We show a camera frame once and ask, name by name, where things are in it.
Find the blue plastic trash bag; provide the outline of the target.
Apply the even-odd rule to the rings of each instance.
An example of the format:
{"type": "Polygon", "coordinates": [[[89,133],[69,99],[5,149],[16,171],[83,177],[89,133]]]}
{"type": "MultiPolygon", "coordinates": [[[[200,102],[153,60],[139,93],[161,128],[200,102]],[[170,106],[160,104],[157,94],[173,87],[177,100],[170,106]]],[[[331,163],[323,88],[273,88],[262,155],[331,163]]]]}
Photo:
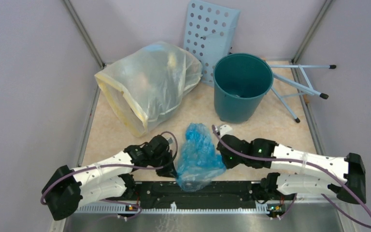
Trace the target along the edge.
{"type": "Polygon", "coordinates": [[[187,127],[176,170],[176,181],[186,192],[203,189],[226,171],[221,155],[216,153],[211,133],[204,124],[191,123],[187,127]]]}

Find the teal plastic trash bin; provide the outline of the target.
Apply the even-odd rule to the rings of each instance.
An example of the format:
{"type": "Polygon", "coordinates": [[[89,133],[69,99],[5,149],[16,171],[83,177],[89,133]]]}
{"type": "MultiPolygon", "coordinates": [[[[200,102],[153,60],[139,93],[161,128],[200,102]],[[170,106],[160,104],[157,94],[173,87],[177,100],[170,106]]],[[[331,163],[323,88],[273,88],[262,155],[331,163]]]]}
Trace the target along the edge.
{"type": "Polygon", "coordinates": [[[214,109],[221,121],[250,119],[273,85],[273,72],[261,58],[235,53],[221,58],[214,68],[214,109]]]}

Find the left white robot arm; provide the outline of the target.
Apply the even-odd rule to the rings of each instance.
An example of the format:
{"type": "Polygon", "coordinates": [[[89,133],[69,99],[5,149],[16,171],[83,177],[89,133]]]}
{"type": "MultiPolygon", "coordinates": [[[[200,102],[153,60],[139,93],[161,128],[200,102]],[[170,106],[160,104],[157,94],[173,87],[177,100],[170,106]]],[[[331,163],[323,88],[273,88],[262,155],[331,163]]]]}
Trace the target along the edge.
{"type": "Polygon", "coordinates": [[[117,154],[87,166],[61,166],[42,189],[41,204],[48,207],[54,220],[61,220],[89,203],[111,198],[129,200],[136,195],[136,182],[132,176],[136,170],[153,170],[162,177],[177,177],[173,162],[178,153],[178,142],[174,141],[174,145],[171,149],[169,140],[159,134],[149,142],[129,145],[117,154]]]}

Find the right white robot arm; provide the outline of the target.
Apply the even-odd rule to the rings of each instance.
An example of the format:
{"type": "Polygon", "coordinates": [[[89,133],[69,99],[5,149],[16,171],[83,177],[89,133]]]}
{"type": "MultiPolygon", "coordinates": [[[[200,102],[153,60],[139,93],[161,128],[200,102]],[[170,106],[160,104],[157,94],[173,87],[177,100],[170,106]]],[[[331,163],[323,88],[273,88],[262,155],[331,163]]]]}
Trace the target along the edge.
{"type": "Polygon", "coordinates": [[[362,157],[329,157],[295,150],[276,141],[257,138],[250,142],[233,135],[223,135],[217,150],[227,169],[244,164],[254,169],[267,168],[294,172],[271,173],[262,187],[270,199],[293,193],[336,196],[352,204],[366,203],[366,169],[362,157]]]}

